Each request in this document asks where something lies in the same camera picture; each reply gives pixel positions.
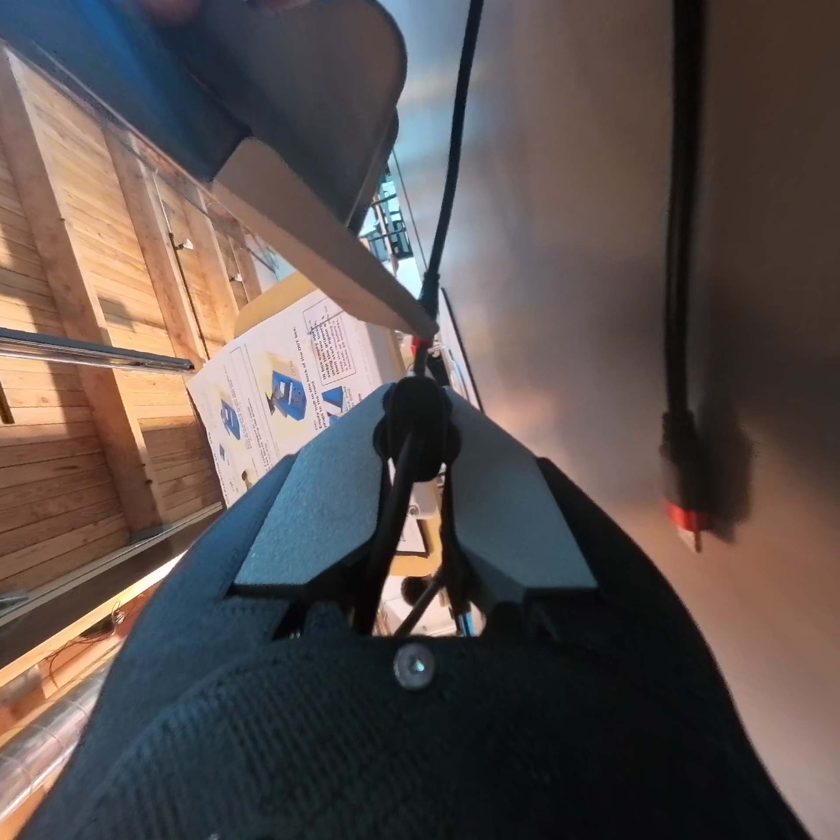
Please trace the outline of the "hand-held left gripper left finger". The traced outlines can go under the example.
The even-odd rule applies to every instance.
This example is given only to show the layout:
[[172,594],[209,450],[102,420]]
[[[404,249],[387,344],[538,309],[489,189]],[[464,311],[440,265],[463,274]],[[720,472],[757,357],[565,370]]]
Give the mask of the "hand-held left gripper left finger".
[[381,385],[301,447],[248,549],[232,593],[350,609],[353,628],[373,629],[387,572],[366,580],[392,488],[377,444],[391,385]]

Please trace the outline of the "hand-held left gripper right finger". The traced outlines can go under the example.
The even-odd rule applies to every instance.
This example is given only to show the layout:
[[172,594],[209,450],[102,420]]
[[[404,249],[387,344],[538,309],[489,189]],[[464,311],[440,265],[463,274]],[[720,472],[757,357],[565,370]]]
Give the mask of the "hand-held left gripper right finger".
[[450,388],[455,454],[446,467],[444,527],[465,598],[500,605],[591,595],[593,572],[535,455]]

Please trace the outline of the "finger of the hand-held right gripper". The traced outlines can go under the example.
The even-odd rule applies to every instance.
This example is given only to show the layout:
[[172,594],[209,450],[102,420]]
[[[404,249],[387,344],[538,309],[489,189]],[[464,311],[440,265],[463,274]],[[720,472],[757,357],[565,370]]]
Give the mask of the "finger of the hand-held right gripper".
[[434,318],[265,143],[242,140],[212,194],[352,317],[434,338]]

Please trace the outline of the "dark grey usb hub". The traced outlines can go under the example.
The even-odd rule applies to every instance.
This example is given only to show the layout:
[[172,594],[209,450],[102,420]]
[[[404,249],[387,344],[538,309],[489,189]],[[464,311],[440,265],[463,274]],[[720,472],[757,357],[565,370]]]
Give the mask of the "dark grey usb hub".
[[395,383],[385,396],[384,409],[374,434],[384,496],[355,592],[353,630],[359,634],[370,634],[374,627],[415,484],[434,480],[452,453],[451,408],[433,379],[411,376]]

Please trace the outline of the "person's right hand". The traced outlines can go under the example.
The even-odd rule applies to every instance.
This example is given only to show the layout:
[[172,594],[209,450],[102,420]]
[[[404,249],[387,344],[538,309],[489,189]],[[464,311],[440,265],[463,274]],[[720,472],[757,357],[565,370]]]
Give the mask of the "person's right hand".
[[[311,1],[240,1],[241,5],[265,14],[279,14],[303,7]],[[193,18],[204,1],[137,1],[136,4],[154,21],[163,25],[182,25]]]

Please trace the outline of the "printed instruction sheet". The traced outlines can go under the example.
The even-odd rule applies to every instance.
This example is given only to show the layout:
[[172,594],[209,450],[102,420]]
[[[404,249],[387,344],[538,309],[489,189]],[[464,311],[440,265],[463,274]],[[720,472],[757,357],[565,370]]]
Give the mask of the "printed instruction sheet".
[[225,506],[405,372],[393,331],[320,290],[228,342],[187,383]]

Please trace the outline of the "silver metal pipe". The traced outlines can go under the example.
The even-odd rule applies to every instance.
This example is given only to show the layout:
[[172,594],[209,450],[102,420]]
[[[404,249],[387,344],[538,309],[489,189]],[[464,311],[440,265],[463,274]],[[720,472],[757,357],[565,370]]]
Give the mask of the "silver metal pipe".
[[196,372],[193,362],[181,358],[5,328],[1,328],[1,355],[163,375],[193,375]]

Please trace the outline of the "silver ventilation duct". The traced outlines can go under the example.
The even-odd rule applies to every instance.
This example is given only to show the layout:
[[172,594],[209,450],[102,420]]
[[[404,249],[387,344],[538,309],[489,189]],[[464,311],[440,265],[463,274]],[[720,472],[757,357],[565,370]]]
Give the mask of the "silver ventilation duct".
[[1,820],[12,817],[75,750],[112,665],[106,658],[90,674],[18,730],[1,749]]

